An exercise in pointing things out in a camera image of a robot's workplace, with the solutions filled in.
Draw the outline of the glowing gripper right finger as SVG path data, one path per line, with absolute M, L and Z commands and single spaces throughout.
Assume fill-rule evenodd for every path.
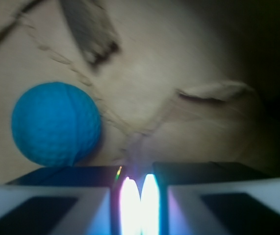
M 280 177 L 235 162 L 153 164 L 143 234 L 280 235 Z

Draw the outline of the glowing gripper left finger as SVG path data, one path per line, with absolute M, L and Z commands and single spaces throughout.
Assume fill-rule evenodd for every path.
M 138 235 L 123 166 L 45 167 L 0 184 L 0 235 Z

